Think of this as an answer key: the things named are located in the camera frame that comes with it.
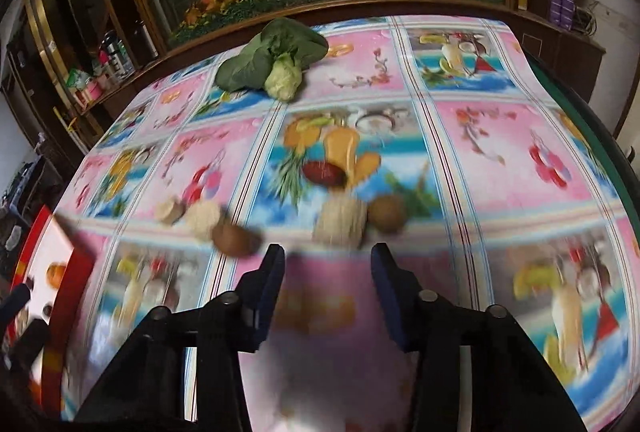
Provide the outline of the colourful fruit print tablecloth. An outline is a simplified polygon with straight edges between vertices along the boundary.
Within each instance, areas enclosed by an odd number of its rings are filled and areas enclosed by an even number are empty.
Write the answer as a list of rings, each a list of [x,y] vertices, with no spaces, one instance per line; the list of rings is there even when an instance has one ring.
[[[369,204],[400,196],[387,238],[420,284],[474,309],[506,307],[586,427],[639,389],[639,215],[627,162],[588,106],[526,59],[506,25],[322,35],[329,51],[290,103],[224,92],[223,54],[157,80],[81,162],[56,213],[96,255],[63,379],[76,415],[155,305],[184,311],[236,286],[258,256],[231,257],[154,207],[213,199],[286,253],[267,341],[240,358],[257,431],[398,431],[416,361],[390,340],[369,253],[314,242],[331,189],[307,161],[347,175]]]

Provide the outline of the orange tangerine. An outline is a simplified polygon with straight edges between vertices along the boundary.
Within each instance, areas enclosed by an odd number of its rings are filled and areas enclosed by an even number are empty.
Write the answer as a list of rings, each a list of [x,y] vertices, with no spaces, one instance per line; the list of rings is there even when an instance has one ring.
[[[46,271],[46,280],[48,286],[58,291],[62,285],[62,280],[66,272],[66,265],[64,263],[51,263]]]

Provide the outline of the green leafy vegetable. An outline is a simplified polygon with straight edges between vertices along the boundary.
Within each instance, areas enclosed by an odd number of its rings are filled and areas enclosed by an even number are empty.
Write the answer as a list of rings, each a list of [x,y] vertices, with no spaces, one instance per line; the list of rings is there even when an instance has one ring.
[[[262,90],[281,102],[295,99],[304,72],[326,57],[324,36],[298,21],[280,17],[270,21],[239,54],[222,62],[214,78],[224,92]]]

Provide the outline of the purple bottles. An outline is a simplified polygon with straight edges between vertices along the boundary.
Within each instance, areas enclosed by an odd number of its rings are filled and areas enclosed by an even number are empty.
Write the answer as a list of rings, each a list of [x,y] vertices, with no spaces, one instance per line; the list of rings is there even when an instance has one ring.
[[[550,0],[548,20],[550,23],[570,31],[573,28],[575,0]]]

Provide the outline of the dark red jujube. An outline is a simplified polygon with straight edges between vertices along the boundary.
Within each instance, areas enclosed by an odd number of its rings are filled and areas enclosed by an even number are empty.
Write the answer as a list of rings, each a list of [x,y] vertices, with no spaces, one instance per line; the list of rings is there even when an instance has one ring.
[[[326,161],[307,161],[302,172],[311,184],[326,188],[342,188],[347,181],[347,175],[340,166]]]

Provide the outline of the brown round longan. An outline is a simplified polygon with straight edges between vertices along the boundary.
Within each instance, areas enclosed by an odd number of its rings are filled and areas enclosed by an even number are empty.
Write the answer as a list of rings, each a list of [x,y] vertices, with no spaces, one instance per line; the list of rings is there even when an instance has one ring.
[[[368,222],[379,233],[399,233],[408,219],[404,201],[400,196],[377,196],[368,204]]]

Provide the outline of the red white tray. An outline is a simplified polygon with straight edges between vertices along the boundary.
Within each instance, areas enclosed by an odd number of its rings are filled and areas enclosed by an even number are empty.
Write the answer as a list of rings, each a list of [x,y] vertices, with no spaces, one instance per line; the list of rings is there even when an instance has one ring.
[[[46,271],[51,263],[66,265],[58,291],[47,284]],[[58,219],[43,207],[30,227],[15,267],[12,285],[26,283],[30,300],[9,326],[9,336],[17,340],[36,318],[48,324],[49,337],[32,365],[30,385],[36,402],[51,418],[58,418],[63,410],[67,348],[93,265],[94,259],[86,247],[67,236]]]

